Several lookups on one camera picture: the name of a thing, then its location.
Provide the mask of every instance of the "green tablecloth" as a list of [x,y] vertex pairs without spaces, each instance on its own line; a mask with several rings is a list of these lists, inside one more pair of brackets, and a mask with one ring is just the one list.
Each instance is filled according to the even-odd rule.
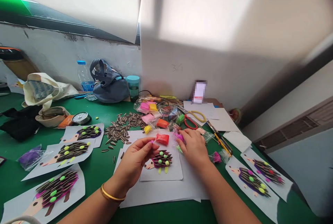
[[[20,105],[23,100],[23,95],[14,93],[8,96],[0,97],[0,112],[3,112],[11,107],[20,110]],[[129,113],[130,111],[135,112],[133,110],[133,103],[130,102],[103,104],[98,101],[90,102],[85,99],[75,100],[74,98],[71,98],[53,102],[52,106],[63,106],[71,114],[75,114],[79,111],[87,111],[92,117],[91,124],[104,123],[105,126],[109,126],[110,122],[114,121],[119,113]],[[5,116],[0,117],[0,125],[7,120],[8,118]],[[138,127],[131,128],[131,130],[139,129],[140,128]],[[28,172],[24,171],[19,163],[16,162],[22,154],[39,144],[42,144],[42,148],[46,149],[47,145],[59,143],[64,131],[65,130],[42,127],[36,135],[23,142],[17,142],[7,133],[0,131],[0,156],[7,158],[7,161],[0,167],[0,205],[3,205],[6,201],[18,196],[45,180],[48,180],[52,176],[55,176],[66,169],[59,169],[46,175],[21,182]],[[104,145],[106,140],[107,137],[104,136],[101,147],[94,149],[92,154],[85,161],[80,163],[86,182],[85,196],[50,223],[56,223],[61,220],[66,214],[72,211],[84,199],[98,189],[103,182],[112,176],[115,166],[115,164],[112,163],[113,156],[118,156],[119,149],[123,146],[123,144],[118,142],[114,150],[102,153],[101,150],[106,148]],[[243,159],[240,158],[240,152],[238,149],[231,144],[230,146],[233,148],[236,158],[245,165]],[[208,153],[211,154],[214,151],[220,151],[221,147],[214,140],[211,140],[207,149]],[[232,186],[236,193],[262,223],[273,223],[241,191],[241,189],[238,188],[225,170],[223,163],[218,164],[216,167],[221,172],[225,180]],[[2,216],[3,208],[1,207],[0,209],[0,216]],[[152,220],[158,220],[161,217],[166,222],[171,223],[216,223],[213,208],[209,200],[203,200],[201,203],[193,200],[164,202],[118,209],[112,218],[112,223],[146,223],[148,220],[152,222]],[[277,219],[279,224],[318,223],[320,221],[320,219],[312,213],[307,205],[293,191],[289,193],[288,203],[283,200],[279,201]]]

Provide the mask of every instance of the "canvas bag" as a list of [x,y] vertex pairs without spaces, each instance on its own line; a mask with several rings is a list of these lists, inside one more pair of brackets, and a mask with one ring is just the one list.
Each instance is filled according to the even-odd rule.
[[100,102],[116,103],[129,97],[127,78],[110,67],[104,59],[93,60],[90,74],[95,81],[100,81],[95,83],[93,91]]
[[43,105],[43,110],[50,108],[53,100],[60,100],[79,93],[73,85],[56,82],[46,73],[29,74],[23,85],[23,91],[23,107]]

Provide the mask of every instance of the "hedgehog craft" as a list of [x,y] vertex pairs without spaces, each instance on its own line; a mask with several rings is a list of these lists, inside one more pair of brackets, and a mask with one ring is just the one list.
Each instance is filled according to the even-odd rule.
[[274,171],[267,162],[250,158],[246,159],[248,159],[255,166],[258,174],[262,174],[263,176],[266,177],[267,182],[272,181],[279,185],[284,184],[284,180],[281,178],[281,175],[276,171]]
[[63,202],[69,200],[70,190],[79,179],[76,171],[66,171],[58,178],[51,178],[49,181],[36,189],[36,196],[29,207],[22,215],[34,216],[42,208],[48,207],[45,215],[49,216],[54,204],[65,196]]
[[88,151],[88,147],[90,145],[90,142],[73,142],[69,145],[64,145],[60,149],[59,153],[54,156],[52,159],[50,159],[46,163],[40,163],[40,166],[44,167],[50,164],[61,162],[58,167],[60,167],[62,164],[67,162],[67,159],[71,158],[69,162],[72,162],[75,157],[80,156]]
[[81,130],[76,132],[76,134],[69,140],[62,140],[63,142],[74,142],[74,141],[79,141],[79,140],[84,140],[84,139],[89,139],[89,138],[96,138],[100,136],[102,133],[102,130],[95,126],[83,126]]
[[232,172],[234,172],[244,183],[244,188],[249,186],[252,190],[254,190],[254,196],[257,197],[258,194],[261,194],[266,197],[271,197],[268,194],[266,189],[266,185],[263,184],[251,170],[245,168],[232,168],[229,166]]
[[153,159],[149,160],[148,165],[145,164],[146,169],[152,169],[152,168],[158,168],[159,169],[159,174],[161,174],[161,170],[164,167],[164,172],[167,174],[168,173],[168,166],[172,164],[172,156],[169,152],[166,150],[160,150],[160,152],[155,155]]

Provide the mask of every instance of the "window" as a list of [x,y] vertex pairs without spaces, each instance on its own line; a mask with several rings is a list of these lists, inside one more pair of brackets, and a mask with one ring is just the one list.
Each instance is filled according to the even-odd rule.
[[[0,23],[128,42],[32,0],[0,0]],[[135,44],[140,44],[139,23]]]

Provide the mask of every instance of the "air vent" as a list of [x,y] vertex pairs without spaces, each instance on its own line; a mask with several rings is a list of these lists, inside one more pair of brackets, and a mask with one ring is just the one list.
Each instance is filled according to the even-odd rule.
[[269,136],[256,142],[256,144],[268,149],[332,121],[333,101],[273,132]]

